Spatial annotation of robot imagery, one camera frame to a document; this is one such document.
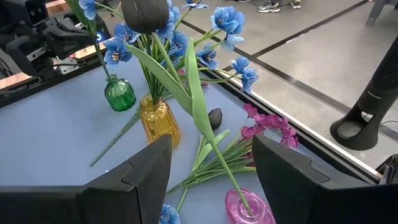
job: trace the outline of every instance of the blue artificial flower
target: blue artificial flower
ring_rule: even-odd
[[[242,12],[235,11],[233,6],[217,7],[210,21],[213,29],[221,29],[227,34],[239,34],[243,29],[244,16]]]
[[[214,60],[216,57],[217,51],[211,48],[213,44],[207,43],[203,50],[198,50],[197,57],[199,60],[204,63],[208,68],[214,70],[218,66],[218,62]]]
[[[133,44],[141,35],[137,32],[134,32],[126,24],[116,24],[116,26],[114,27],[114,34],[117,39],[125,41],[129,44]]]
[[[157,35],[159,36],[160,41],[165,43],[166,39],[171,40],[173,38],[174,29],[175,23],[170,22],[169,18],[169,23],[167,23],[163,28],[157,30]]]
[[[181,224],[180,215],[176,209],[170,205],[163,204],[162,211],[160,213],[161,224]]]
[[[93,20],[96,16],[94,0],[79,0],[79,6],[85,13],[85,17],[89,20]]]
[[[191,9],[197,8],[197,9],[207,9],[209,8],[206,4],[200,4],[201,0],[185,0],[187,4],[183,5],[181,9],[189,6]]]
[[[112,70],[118,66],[119,61],[127,62],[132,57],[124,42],[119,39],[107,40],[104,45],[107,48],[104,61],[106,66]]]
[[[221,48],[226,51],[233,51],[235,49],[235,45],[239,42],[244,42],[244,38],[233,34],[227,34],[221,43]]]
[[[251,85],[259,79],[257,71],[253,68],[248,68],[242,74],[242,91],[251,93]]]
[[[169,49],[169,57],[176,66],[180,63],[180,57],[185,55],[188,46],[188,36],[181,31],[176,31]]]
[[[243,56],[239,56],[236,60],[232,61],[232,66],[235,71],[239,74],[244,74],[244,71],[247,66],[249,66],[249,59]]]
[[[172,5],[172,0],[167,0],[167,5],[169,5],[169,21],[177,22],[180,20],[180,9],[177,6]]]

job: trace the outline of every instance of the ribbed glass vase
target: ribbed glass vase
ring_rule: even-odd
[[[172,146],[176,147],[181,140],[181,131],[169,105],[159,100],[153,102],[151,95],[141,100],[141,122],[149,143],[164,134],[171,134]]]
[[[106,81],[108,84],[105,88],[105,98],[111,108],[115,111],[126,111],[132,108],[136,103],[136,96],[131,84],[115,74],[110,75]]]

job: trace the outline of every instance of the dark gray tulip bud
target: dark gray tulip bud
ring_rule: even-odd
[[[140,34],[163,28],[169,20],[167,0],[121,0],[127,26]]]
[[[223,120],[223,113],[220,108],[214,109],[209,113],[210,125],[213,130],[216,130],[220,127],[221,122]]]

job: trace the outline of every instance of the black floor line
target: black floor line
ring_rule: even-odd
[[[359,3],[356,3],[355,5],[347,8],[347,9],[345,9],[345,10],[339,12],[339,13],[336,13],[333,16],[327,18],[327,19],[324,19],[324,20],[322,20],[320,22],[317,22],[316,24],[314,24],[314,25],[312,25],[312,26],[310,26],[310,27],[308,27],[308,28],[306,28],[304,30],[301,30],[300,32],[298,32],[296,34],[293,34],[290,37],[287,37],[287,38],[279,41],[276,44],[272,44],[271,46],[266,47],[266,48],[264,48],[264,49],[262,49],[262,50],[260,50],[260,51],[258,51],[256,53],[252,54],[251,56],[254,57],[254,58],[260,57],[261,55],[263,55],[263,54],[265,54],[267,52],[270,52],[271,50],[274,50],[275,48],[286,44],[288,41],[293,40],[294,38],[300,37],[301,35],[306,34],[307,32],[310,32],[311,30],[316,29],[316,28],[328,23],[328,22],[332,21],[333,19],[336,19],[336,18],[346,14],[347,12],[350,12],[350,11],[356,9],[357,7],[362,6],[363,4],[365,4],[367,2],[368,2],[368,0],[363,0],[363,1],[359,2]]]
[[[359,6],[362,6],[367,1],[368,0],[361,1],[361,2],[359,2],[357,4],[355,4],[354,6],[351,6],[351,7],[347,8],[347,9],[345,9],[345,10],[343,10],[343,11],[341,11],[341,12],[339,12],[339,13],[337,13],[337,14],[335,14],[335,15],[327,18],[327,19],[325,19],[324,21],[321,21],[321,22],[319,22],[319,23],[317,23],[315,25],[312,25],[311,26],[312,28],[309,27],[311,29],[309,29],[309,28],[304,29],[303,31],[300,31],[297,34],[294,34],[294,35],[288,37],[287,39],[292,40],[292,39],[294,39],[294,38],[296,38],[296,37],[308,32],[308,31],[310,31],[312,29],[315,29],[316,27],[321,26],[322,24],[325,24],[325,23],[327,23],[327,22],[329,22],[329,21],[331,21],[333,19],[336,19],[339,16],[342,16],[343,14],[346,14],[347,12],[352,11],[353,9],[356,9]],[[197,26],[195,26],[195,25],[193,25],[193,24],[191,24],[191,23],[189,23],[187,21],[182,21],[182,24],[185,24],[189,28],[191,28],[191,29],[193,29],[193,30],[195,30],[195,31],[197,31],[197,32],[199,32],[201,34],[205,34],[206,33],[206,31],[202,30],[201,28],[199,28],[199,27],[197,27]],[[211,39],[216,41],[216,42],[220,42],[221,41],[221,39],[218,38],[218,37],[212,37]],[[285,43],[283,43],[283,44],[277,45],[278,43],[276,43],[276,44],[274,44],[272,46],[279,47],[279,46],[285,44]],[[243,51],[243,50],[241,50],[241,49],[239,49],[237,47],[234,49],[234,52],[236,52],[237,54],[242,55],[243,57],[248,58],[250,61],[252,61],[252,62],[260,65],[261,67],[265,68],[266,70],[270,71],[271,74],[274,74],[274,75],[278,76],[279,78],[287,81],[289,84],[295,86],[299,90],[302,90],[302,91],[306,92],[307,94],[312,95],[314,98],[319,99],[320,101],[324,102],[325,104],[331,106],[332,108],[334,108],[334,109],[336,109],[336,110],[338,110],[338,111],[340,111],[340,112],[342,112],[344,114],[348,113],[350,111],[350,109],[351,109],[349,106],[346,106],[346,105],[340,103],[339,101],[333,99],[332,97],[330,97],[330,96],[328,96],[328,95],[326,95],[326,94],[324,94],[324,93],[322,93],[322,92],[310,87],[309,85],[301,82],[300,80],[297,80],[297,79],[291,77],[290,75],[280,71],[279,69],[269,65],[268,63],[265,63],[262,60],[256,58],[255,55],[258,54],[259,52],[255,53],[254,55],[250,55],[249,53],[247,53],[247,52],[245,52],[245,51]],[[228,67],[224,68],[223,70],[229,72],[232,69],[233,68],[231,66],[228,66]],[[385,136],[387,136],[387,137],[389,137],[389,138],[391,138],[392,140],[398,141],[398,133],[396,131],[392,130],[391,128],[383,126],[383,127],[380,128],[380,133],[385,135]]]

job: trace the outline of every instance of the bud vase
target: bud vase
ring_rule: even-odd
[[[171,134],[172,147],[175,148],[181,139],[180,128],[169,105],[159,100],[153,102],[151,95],[141,100],[141,122],[149,143],[164,134]]]
[[[115,111],[126,111],[135,104],[136,96],[131,84],[115,74],[106,79],[105,98]]]
[[[262,198],[245,189],[242,189],[242,193],[248,201],[253,216],[248,214],[236,190],[230,190],[225,196],[229,224],[275,224],[271,209]]]

